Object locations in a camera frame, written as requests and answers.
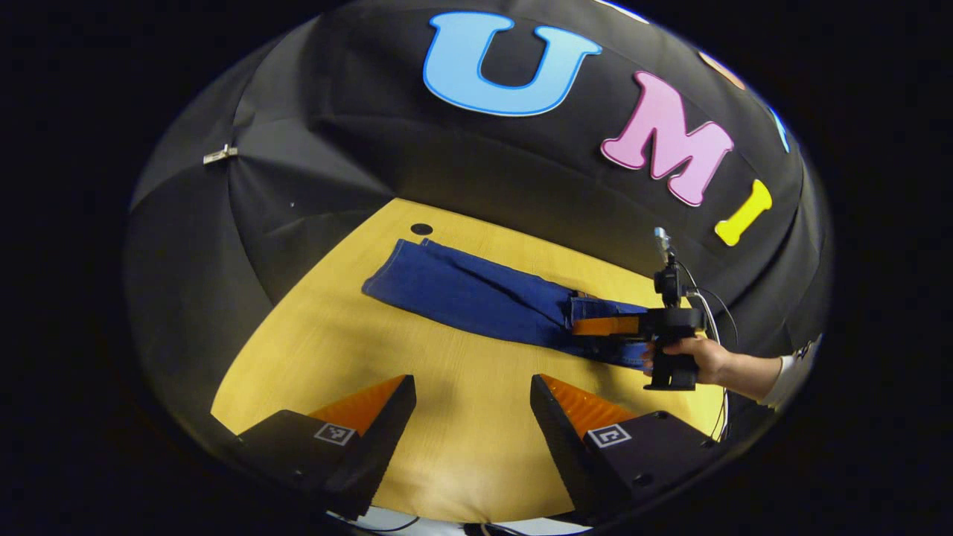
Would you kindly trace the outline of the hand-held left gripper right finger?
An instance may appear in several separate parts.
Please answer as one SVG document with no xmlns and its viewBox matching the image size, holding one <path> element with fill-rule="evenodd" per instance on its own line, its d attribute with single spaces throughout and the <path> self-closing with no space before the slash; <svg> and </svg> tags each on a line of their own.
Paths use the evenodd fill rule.
<svg viewBox="0 0 953 536">
<path fill-rule="evenodd" d="M 672 413 L 637 416 L 548 374 L 530 380 L 530 406 L 585 523 L 657 501 L 724 457 L 721 442 Z"/>
</svg>

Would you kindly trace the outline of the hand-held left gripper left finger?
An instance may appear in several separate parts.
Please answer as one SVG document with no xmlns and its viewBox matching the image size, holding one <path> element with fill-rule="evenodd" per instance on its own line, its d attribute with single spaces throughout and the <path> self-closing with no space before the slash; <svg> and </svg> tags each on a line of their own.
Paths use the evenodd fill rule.
<svg viewBox="0 0 953 536">
<path fill-rule="evenodd" d="M 414 374 L 316 374 L 283 395 L 225 381 L 212 417 L 258 492 L 354 521 L 371 508 L 416 404 Z"/>
</svg>

